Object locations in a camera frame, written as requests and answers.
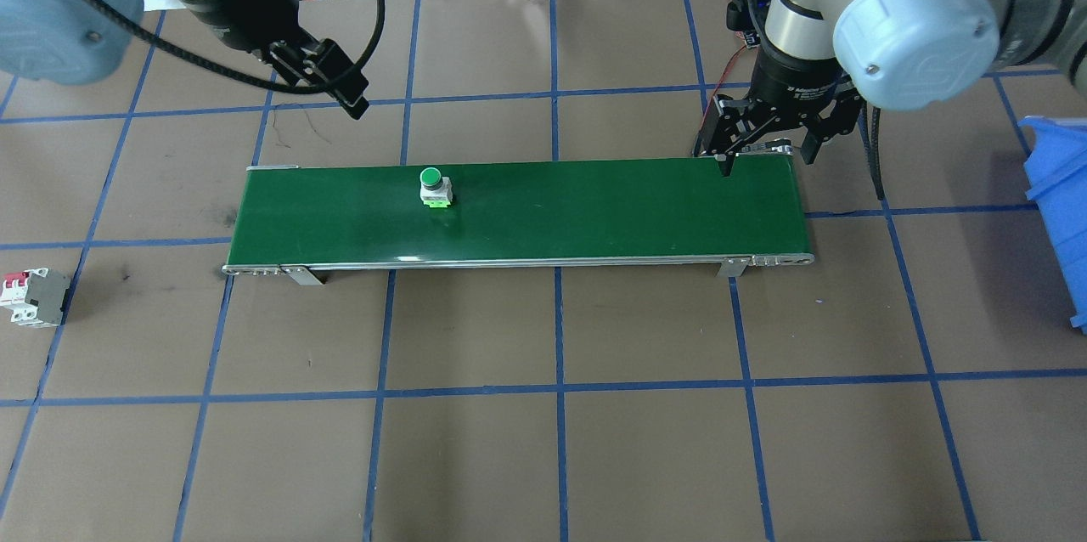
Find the conveyor leg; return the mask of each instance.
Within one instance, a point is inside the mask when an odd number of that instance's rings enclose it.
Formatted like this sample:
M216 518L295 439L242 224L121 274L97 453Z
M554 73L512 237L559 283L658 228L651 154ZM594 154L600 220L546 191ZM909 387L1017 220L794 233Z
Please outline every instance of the conveyor leg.
M291 279L295 279L295 282L298 282L299 286L315 287L324 286L325 283L322 279L318 279L317 276L312 274L309 267L284 266L283 270L287 274L287 276L290 276Z
M721 263L721 270L717 272L719 279L737 279L747 270L750 259L729 259Z

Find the robotic arm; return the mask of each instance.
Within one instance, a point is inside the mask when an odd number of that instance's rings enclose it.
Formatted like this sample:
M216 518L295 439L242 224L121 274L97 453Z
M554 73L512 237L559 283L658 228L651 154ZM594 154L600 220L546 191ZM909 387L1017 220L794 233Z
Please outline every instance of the robotic arm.
M143 0L103 0L139 21ZM182 0L225 46L252 53L288 86L327 88L350 116L368 108L361 68L329 39L298 23L298 0ZM84 0L0 0L0 68L62 84L101 80L120 65L126 30Z
M761 51L748 94L715 97L696 142L725 175L769 133L807 128L812 163L863 100L921 109L994 67L1052 63L1087 93L1087 0L734 0L729 27Z

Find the blue plastic bin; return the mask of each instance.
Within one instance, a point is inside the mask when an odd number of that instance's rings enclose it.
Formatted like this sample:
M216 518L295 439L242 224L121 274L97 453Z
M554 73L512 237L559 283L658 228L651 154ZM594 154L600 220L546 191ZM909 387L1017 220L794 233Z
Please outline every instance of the blue plastic bin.
M1025 164L1030 190L1076 305L1072 326L1087 333L1087 119L1029 116L1036 142Z

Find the blue tape line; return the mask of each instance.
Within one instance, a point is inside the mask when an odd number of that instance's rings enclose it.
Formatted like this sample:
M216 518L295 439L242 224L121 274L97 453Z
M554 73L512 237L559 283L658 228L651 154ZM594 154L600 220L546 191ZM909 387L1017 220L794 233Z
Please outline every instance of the blue tape line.
M266 402L332 402L332 400L373 400L376 391L253 392L253 394L208 395L210 404L254 404Z
M159 15L159 25L155 28L155 34L159 35L162 31L162 24L165 22L166 14L163 12ZM133 93L133 99L129 104L128 112L132 112L136 108L136 103L139 101L139 96L143 92L143 84L147 81L147 73L151 67L151 59L154 56L154 47L149 47L147 50L147 58L143 60L143 70L140 72L139 80L136 81L136 90ZM90 226L87 228L87 239L89 241L95 237L95 229L97 229L98 220L101 217L102 209L105 205L105 197L110 192L110 185L113 179L113 173L116 172L117 162L121 159L121 150L124 148L125 138L128 133L128 127L132 125L132 117L125 119L124 127L121 129L121 135L117 137L117 144L113 151L113 157L110 162L110 169L107 172L105 182L102 186L102 191L99 194L98 204L95 206L95 214L90 220ZM79 252L79 261L76 264L75 272L72 275L72 282L68 288L67 293L64 298L63 310L71 310L72 299L75 295L75 290L78 287L79 278L83 274L83 267L87 262L87 252L90 248L87 243L83 244L83 251ZM3 518L4 512L8 509L8 501L11 497L12 488L15 484L15 477L18 475L20 465L23 463L23 455L26 453L26 443L30 438L30 429L34 427L34 421L37 419L38 409L41 407L41 399L45 395L46 385L49 382L49 376L53 370L53 363L57 361L57 352L61 345L61 338L64 336L64 325L62 323L59 328L53 332L53 338L49 344L49 353L46 356L46 365L41 370L41 376L38 378L38 389L35 391L34 402L30 405L30 411L27 413L26 423L23 425L23 433L20 434L18 445L15 449L15 457L12 459L11 469L8 471L8 479L4 480L3 491L0 492L0 518Z
M996 73L985 73L985 78L994 77L1048 77L1052 75L1060 75L1061 71L1057 68L1038 68L1030 71L998 71Z
M276 74L272 73L272 77L268 81L275 83ZM267 90L264 93L264 108L261 109L261 125L257 128L257 143L253 144L253 159L249 162L249 166L257 166L261 163L261 150L264 150L264 133L267 131L268 127L268 113L272 112L272 90Z
M264 110L263 104L253 104L251 105L251 108L222 108L222 109L205 108L205 109L171 109L165 111L139 111L132 113L132 116L138 118L177 117L184 115L220 115L220 113L259 113L263 110Z
M187 248L195 244L229 243L229 236L213 239L148 239L148 240L65 240L59 243L0 243L0 252L33 251L33 249L90 248Z
M11 97L15 93L15 84L18 83L18 77L12 77L10 84L8 84L8 91L3 94L3 100L0 100L0 117L3 116L4 111L8 110L8 103L11 102Z
M988 373L936 373L939 380L1013 380L1072 379L1087 376L1087 368L1052 368L1052 370L992 370Z
M879 386L889 383L925 383L928 375L808 376L795 379L753 379L757 388L808 388L823 386Z
M28 249L79 249L86 241L64 241L64 243L8 243L0 244L0 252L22 252Z
M26 441L30 438L30 427L34 427L34 419L38 416L38 402L35 400L30 411L26 414L26 421L23 423L23 433L18 437L18 444L15 446L15 456L12 457L11 468L8 469L8 478L4 480L3 491L0 492L0 519L3 518L8 509L8 501L11 499L12 489L15 487L15 475L18 474L18 466L23 463L23 454L26 453Z
M201 244L226 244L229 236L215 236L210 239L148 239L148 240L92 240L90 248L195 248Z
M966 206L933 206L933 209L892 209L892 216L915 216L915 214L958 213L1022 213L1037 212L1036 204L975 204Z
M200 404L201 395L120 395L118 398L43 398L41 406L133 406Z
M833 213L833 212L811 212L804 213L804 217L808 219L840 219L840 217L848 216L883 216L883 212L876 212L872 209L855 210L855 212L845 212L845 213Z
M570 542L570 494L566 484L566 353L562 305L562 268L554 268L555 442L559 449L559 540Z
M690 29L690 45L695 49L695 71L698 73L698 87L705 89L705 71L702 68L702 49L698 45L698 29L695 26L695 10L690 5L690 0L683 0L684 10L687 12L687 27ZM704 93L699 94L699 102L702 104L702 112L709 102Z
M898 261L898 272L902 276L902 287L905 290L905 299L910 305L910 314L913 317L913 326L917 333L917 344L921 345L921 356L925 362L925 370L928 373L929 386L933 390L933 400L936 403L936 413L940 420L940 428L944 430L944 441L947 444L948 458L951 461L951 469L954 472L955 484L959 487L959 497L962 500L963 513L966 517L966 525L970 534L974 540L980 540L980 532L977 526L977 516L974 514L974 504L970 499L970 490L966 488L966 477L962 471L962 464L959 461L959 450L955 448L954 433L951 431L951 421L948 419L947 406L944 404L944 392L940 391L939 378L936 376L936 365L933 363L933 353L928 348L928 337L925 333L925 326L921 322L921 310L917 306L917 298L913 291L913 281L910 279L910 272L907 267L905 255L902 252L902 243L898 237L898 229L895 226L895 217L890 212L887 202L883 202L887 222L887 232L890 234L891 247L895 249L895 259Z
M566 96L620 96L627 93L660 93L664 91L698 91L703 86L691 85L659 85L653 87L609 87L601 89L561 89L560 97Z
M728 81L728 83L723 83L721 85L721 89L729 89L729 88L734 88L735 89L735 88L738 88L738 87L750 87L750 86L751 86L751 81ZM715 87L717 87L716 81L714 81L714 83L708 83L705 85L705 89L708 91L713 91L713 89Z
M548 0L548 27L551 49L551 162L559 162L559 8L558 0Z
M47 117L11 117L0 119L0 125L50 124L55 122L90 122L97 119L124 119L127 113L99 113L98 115L54 115Z
M418 18L423 0L415 0L411 22L411 46L408 50L408 85L404 87L404 123L400 133L400 166L408 163L408 140L411 136L411 105L415 92L415 53L418 50Z
M521 395L534 392L555 392L558 386L478 386L470 388L386 388L382 395L391 399L450 398L451 395Z
M385 419L385 387L389 376L389 349L392 338L392 303L397 294L397 272L389 270L385 288L385 322L382 326L382 356L377 365L377 395L374 400L374 426L370 438L370 471L366 475L366 504L362 519L362 540L371 542L374 531L374 506L377 502L377 465L382 449L382 424Z
M279 102L279 104L272 105L272 112L275 111L290 111L292 109L308 110L308 109L337 109L339 108L338 102Z
M751 380L751 364L747 353L747 337L744 332L744 311L740 310L740 291L736 279L728 279L728 291L733 301L733 322L736 325L736 344L740 355L740 370L744 375L744 395L748 407L748 426L751 428L751 450L754 453L754 474L759 483L759 501L762 504L762 527L769 542L775 542L774 518L770 512L770 490L766 486L766 468L762 455L762 439L759 433L759 414L754 404L754 383Z
M475 102L477 100L524 100L525 98L550 98L550 91L514 91L508 93L477 93L472 96L424 96L412 98L412 102L433 104L436 102Z
M226 328L226 316L230 308L230 294L233 290L234 276L227 276L226 283L223 286L223 301L218 306L218 320L215 322L215 337L212 340L211 356L208 360L208 375L204 377L203 394L200 398L200 413L197 415L197 427L192 432L192 450L189 452L189 462L185 468L185 482L182 484L182 501L177 506L177 518L174 521L174 542L182 542L185 518L189 512L192 479L197 471L197 462L200 458L200 445L203 442L204 425L208 420L208 395L211 395L211 388L215 382L215 370L218 368L218 352L223 345L223 330Z
M997 93L1000 94L1000 101L1004 104L1004 111L1008 113L1008 118L1012 122L1012 128L1015 130L1015 137L1020 140L1020 146L1023 148L1023 154L1030 154L1030 144L1026 140L1026 136L1023 135L1023 128L1019 125L1019 119L1015 117L1015 110L1012 109L1012 101L1008 98L1008 91L1004 89L1004 84L1000 81L1000 77L992 77L992 84L997 86Z
M960 213L1024 213L1037 212L1036 204L971 204L964 206L929 206L928 209L890 209L892 216L919 216L919 214L960 214ZM804 213L808 219L837 219L850 216L884 216L883 210L862 209L855 212L811 212Z
M559 91L559 2L548 0L548 40L551 55L551 92Z
M1030 368L1030 370L989 370L967 373L936 373L940 382L962 382L962 380L1028 380L1028 379L1074 379L1087 376L1087 368ZM872 375L872 376L788 376L787 378L752 379L754 388L803 388L827 386L873 386L892 383L927 382L927 373L917 375ZM629 380L629 382L563 383L563 392L635 392L635 391L683 391L705 390L707 388L745 388L742 379L702 380ZM418 398L449 398L450 395L524 395L558 392L558 385L540 386L476 386L458 388L404 388L385 390L385 399L411 400ZM323 402L323 400L373 400L376 390L348 390L323 392L236 392L236 394L208 395L210 404L247 404L266 402ZM135 404L198 404L202 395L105 395L104 398L43 398L41 406L124 406ZM27 400L0 400L0 407L28 407Z
M615 87L615 88L601 88L601 89L560 89L554 92L548 91L521 91L521 92L509 92L509 93L479 93L479 94L467 94L467 96L430 96L412 98L412 104L432 104L438 102L475 102L479 100L527 100L528 98L553 98L555 96L562 98L566 96L619 96L626 93L657 93L663 91L689 91L699 89L713 89L714 84L699 85L661 85L661 86L648 86L648 87ZM749 87L750 83L739 81L739 83L726 83L722 85L724 88L742 88ZM403 104L407 100L404 98L385 98L384 100L371 100L372 105L383 105L383 104ZM273 104L273 111L293 111L303 109L334 109L338 108L339 104L336 102L282 102L279 104ZM53 123L53 122L82 122L82 121L92 121L92 119L122 119L126 117L133 118L143 118L143 117L173 117L173 116L184 116L184 115L217 115L217 113L259 113L264 110L263 105L251 105L251 108L221 108L221 109L178 109L170 111L140 111L134 113L102 113L101 115L58 115L51 117L13 117L9 119L0 118L0 125L5 124L36 124L36 123Z

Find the red wire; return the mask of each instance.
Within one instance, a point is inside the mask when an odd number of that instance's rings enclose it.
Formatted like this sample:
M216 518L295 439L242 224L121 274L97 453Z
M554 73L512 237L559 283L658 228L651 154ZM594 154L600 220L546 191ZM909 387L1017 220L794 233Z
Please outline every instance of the red wire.
M747 46L740 46L740 48L736 50L736 53L733 53L733 56L728 59L728 64L725 65L725 72L721 73L721 78L717 80L717 87L715 87L710 93L710 102L705 104L705 112L702 113L702 123L698 124L699 131L702 131L702 127L705 125L705 119L710 116L710 109L713 108L714 97L717 97L721 86L725 85L725 80L733 72L733 68L736 67L736 62L739 60L740 53L744 53L745 49L747 49Z

